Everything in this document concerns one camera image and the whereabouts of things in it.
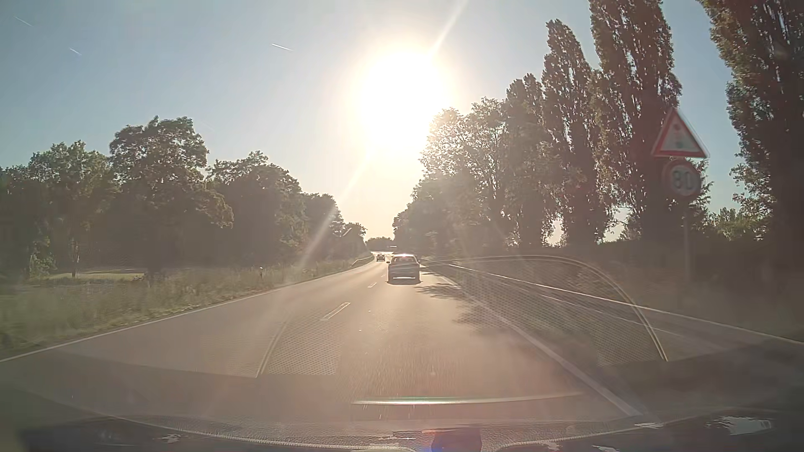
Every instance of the grassy field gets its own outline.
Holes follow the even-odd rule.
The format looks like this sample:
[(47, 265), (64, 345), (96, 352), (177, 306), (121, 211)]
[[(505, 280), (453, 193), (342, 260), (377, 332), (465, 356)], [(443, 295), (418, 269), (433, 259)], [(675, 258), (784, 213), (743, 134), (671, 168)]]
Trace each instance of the grassy field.
[(176, 269), (149, 284), (135, 269), (57, 274), (0, 293), (0, 357), (349, 269), (354, 260), (259, 269)]

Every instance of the dark car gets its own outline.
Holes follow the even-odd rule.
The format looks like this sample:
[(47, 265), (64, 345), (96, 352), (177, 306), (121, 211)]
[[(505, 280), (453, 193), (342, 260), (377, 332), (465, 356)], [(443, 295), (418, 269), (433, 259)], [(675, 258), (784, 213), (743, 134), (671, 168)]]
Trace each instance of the dark car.
[(395, 254), (388, 263), (388, 281), (396, 277), (419, 278), (419, 261), (412, 254)]

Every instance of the asphalt road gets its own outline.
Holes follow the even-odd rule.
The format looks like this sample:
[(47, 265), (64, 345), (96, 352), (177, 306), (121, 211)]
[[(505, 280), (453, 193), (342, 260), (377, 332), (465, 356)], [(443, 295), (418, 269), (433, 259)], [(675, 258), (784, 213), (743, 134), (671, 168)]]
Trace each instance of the asphalt road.
[(108, 415), (256, 425), (634, 414), (443, 277), (391, 284), (386, 272), (371, 262), (6, 360), (0, 388)]

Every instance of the warning sign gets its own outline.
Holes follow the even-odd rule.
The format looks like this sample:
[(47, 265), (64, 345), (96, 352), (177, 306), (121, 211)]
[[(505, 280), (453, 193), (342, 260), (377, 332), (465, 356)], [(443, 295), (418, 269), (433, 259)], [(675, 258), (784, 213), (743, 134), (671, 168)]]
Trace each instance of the warning sign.
[(667, 113), (652, 154), (654, 157), (709, 157), (677, 109)]

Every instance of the dashed white line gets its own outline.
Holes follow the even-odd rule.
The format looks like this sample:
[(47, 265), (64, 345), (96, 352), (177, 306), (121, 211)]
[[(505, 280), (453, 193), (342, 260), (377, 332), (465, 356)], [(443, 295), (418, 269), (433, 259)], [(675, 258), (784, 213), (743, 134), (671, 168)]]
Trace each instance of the dashed white line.
[(332, 310), (332, 311), (331, 311), (329, 314), (327, 314), (327, 315), (325, 315), (325, 316), (321, 317), (322, 322), (323, 322), (324, 320), (329, 320), (330, 318), (332, 318), (332, 316), (334, 316), (335, 314), (337, 314), (338, 312), (340, 312), (340, 311), (341, 311), (343, 308), (345, 308), (345, 307), (349, 306), (349, 304), (350, 304), (349, 302), (345, 302), (345, 303), (343, 303), (341, 306), (336, 307), (336, 308), (335, 308), (335, 309), (333, 309), (333, 310)]

